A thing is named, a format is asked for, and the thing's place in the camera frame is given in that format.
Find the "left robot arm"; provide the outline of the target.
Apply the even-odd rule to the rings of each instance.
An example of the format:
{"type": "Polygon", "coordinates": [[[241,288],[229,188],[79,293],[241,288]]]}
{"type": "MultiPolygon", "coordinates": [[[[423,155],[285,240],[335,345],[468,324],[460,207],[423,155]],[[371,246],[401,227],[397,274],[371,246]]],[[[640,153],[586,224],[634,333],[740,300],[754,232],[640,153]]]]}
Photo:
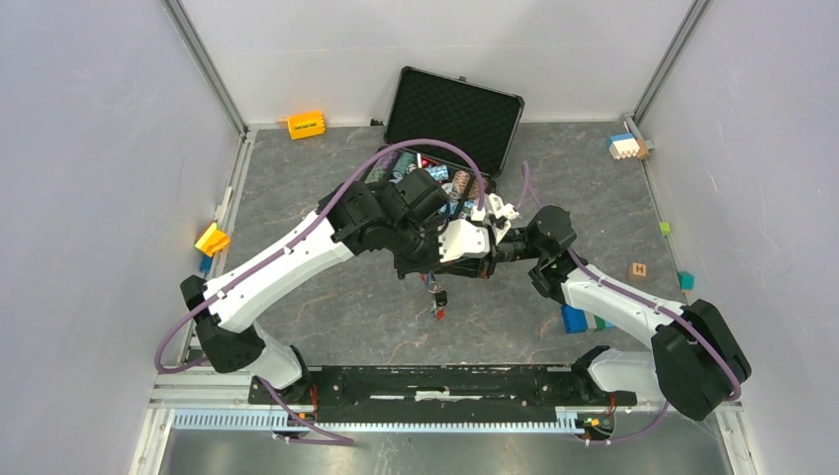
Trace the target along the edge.
{"type": "Polygon", "coordinates": [[[225,374],[246,370],[287,403],[303,401],[311,377],[295,347],[264,332],[257,319],[319,273],[366,251],[386,249],[399,277],[440,262],[438,228],[448,198],[426,171],[397,183],[347,181],[284,237],[212,280],[189,276],[180,290],[204,352],[225,374]]]}

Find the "red keyring with key bunch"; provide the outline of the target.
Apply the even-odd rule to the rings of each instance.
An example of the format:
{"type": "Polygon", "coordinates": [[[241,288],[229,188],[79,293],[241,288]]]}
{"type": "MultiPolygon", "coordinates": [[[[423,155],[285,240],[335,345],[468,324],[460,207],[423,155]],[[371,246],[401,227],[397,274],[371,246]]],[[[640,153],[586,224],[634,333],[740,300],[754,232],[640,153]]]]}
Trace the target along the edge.
{"type": "Polygon", "coordinates": [[[437,321],[442,321],[445,316],[445,307],[448,304],[448,294],[443,286],[437,281],[433,273],[426,273],[420,276],[425,290],[433,298],[431,313],[437,321]]]}

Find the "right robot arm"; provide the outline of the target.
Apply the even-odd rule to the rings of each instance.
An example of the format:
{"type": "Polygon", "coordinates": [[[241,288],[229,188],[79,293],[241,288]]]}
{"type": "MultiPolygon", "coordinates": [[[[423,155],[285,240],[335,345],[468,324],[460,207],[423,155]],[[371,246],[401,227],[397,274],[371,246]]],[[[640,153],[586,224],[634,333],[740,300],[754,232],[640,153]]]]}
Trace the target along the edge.
{"type": "Polygon", "coordinates": [[[438,240],[441,262],[493,266],[532,259],[528,276],[539,295],[601,317],[645,344],[659,392],[680,414],[701,421],[740,398],[751,365],[713,304],[682,304],[610,278],[573,249],[577,234],[560,207],[541,208],[523,228],[513,227],[512,207],[503,211],[448,225],[438,240]]]}

